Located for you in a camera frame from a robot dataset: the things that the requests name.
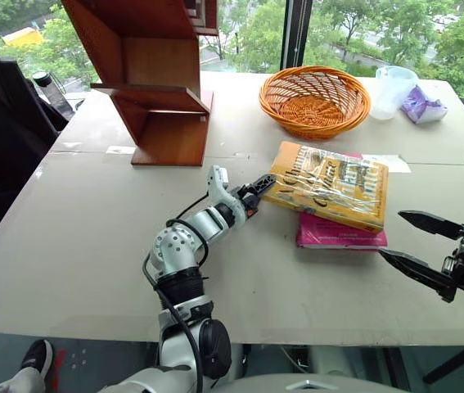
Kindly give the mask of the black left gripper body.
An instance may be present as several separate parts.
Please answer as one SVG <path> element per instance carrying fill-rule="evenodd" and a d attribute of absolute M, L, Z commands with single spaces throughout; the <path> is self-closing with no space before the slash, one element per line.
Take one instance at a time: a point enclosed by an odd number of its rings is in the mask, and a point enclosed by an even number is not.
<path fill-rule="evenodd" d="M 251 218 L 259 211 L 260 191 L 253 184 L 233 188 L 232 195 L 243 205 L 246 218 Z"/>

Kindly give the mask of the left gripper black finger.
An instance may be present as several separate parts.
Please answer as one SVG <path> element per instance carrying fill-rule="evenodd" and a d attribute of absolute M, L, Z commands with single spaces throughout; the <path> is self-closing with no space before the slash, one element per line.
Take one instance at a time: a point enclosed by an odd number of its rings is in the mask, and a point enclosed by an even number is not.
<path fill-rule="evenodd" d="M 248 192 L 261 197 L 277 183 L 275 174 L 264 174 L 248 186 Z"/>

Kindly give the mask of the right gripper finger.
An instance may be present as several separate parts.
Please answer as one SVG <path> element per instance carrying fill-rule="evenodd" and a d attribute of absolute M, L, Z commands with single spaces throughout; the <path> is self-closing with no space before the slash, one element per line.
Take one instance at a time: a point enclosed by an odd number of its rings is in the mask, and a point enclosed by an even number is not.
<path fill-rule="evenodd" d="M 463 234 L 463 225 L 419 210 L 401 210 L 399 216 L 420 230 L 439 234 L 443 237 L 457 240 Z"/>
<path fill-rule="evenodd" d="M 380 249 L 378 253 L 407 277 L 436 291 L 443 301 L 453 302 L 457 285 L 448 275 L 433 270 L 426 262 L 403 252 Z"/>

